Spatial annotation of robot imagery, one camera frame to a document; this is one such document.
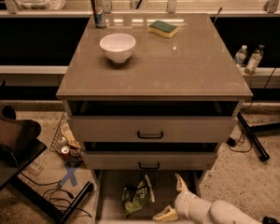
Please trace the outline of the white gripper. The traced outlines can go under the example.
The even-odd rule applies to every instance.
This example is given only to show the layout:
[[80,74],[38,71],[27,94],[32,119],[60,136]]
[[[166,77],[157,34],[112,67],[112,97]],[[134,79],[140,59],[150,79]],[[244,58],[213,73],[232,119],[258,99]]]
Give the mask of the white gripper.
[[176,191],[175,208],[166,206],[153,217],[156,222],[170,222],[178,220],[178,216],[188,219],[195,224],[213,224],[210,215],[211,203],[190,192],[180,174],[175,174]]

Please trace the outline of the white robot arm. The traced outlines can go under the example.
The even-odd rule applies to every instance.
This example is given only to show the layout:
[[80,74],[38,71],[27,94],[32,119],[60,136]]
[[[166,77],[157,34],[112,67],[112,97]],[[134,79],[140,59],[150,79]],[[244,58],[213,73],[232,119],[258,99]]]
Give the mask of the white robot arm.
[[179,174],[176,177],[175,206],[168,205],[153,217],[157,222],[171,222],[180,218],[191,224],[261,224],[242,210],[225,201],[212,203],[189,191]]

